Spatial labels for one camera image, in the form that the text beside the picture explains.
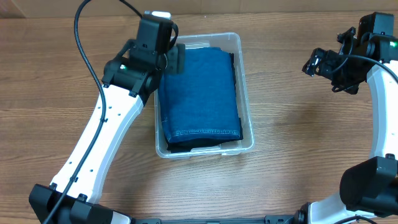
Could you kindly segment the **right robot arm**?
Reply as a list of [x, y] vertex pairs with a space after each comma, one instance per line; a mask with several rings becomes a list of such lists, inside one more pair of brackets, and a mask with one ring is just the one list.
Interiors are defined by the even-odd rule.
[[373, 140], [368, 160], [347, 169], [339, 191], [306, 203], [287, 223], [373, 222], [397, 215], [397, 38], [394, 15], [374, 12], [358, 28], [337, 35], [338, 52], [314, 49], [302, 71], [331, 81], [334, 93], [358, 93], [369, 85]]

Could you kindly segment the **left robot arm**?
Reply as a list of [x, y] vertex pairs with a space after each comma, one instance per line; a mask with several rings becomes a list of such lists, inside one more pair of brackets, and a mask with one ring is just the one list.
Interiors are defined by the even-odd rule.
[[103, 186], [124, 135], [166, 70], [183, 69], [184, 46], [168, 12], [146, 11], [137, 37], [106, 63], [93, 114], [49, 186], [34, 185], [29, 203], [41, 223], [135, 223], [101, 206]]

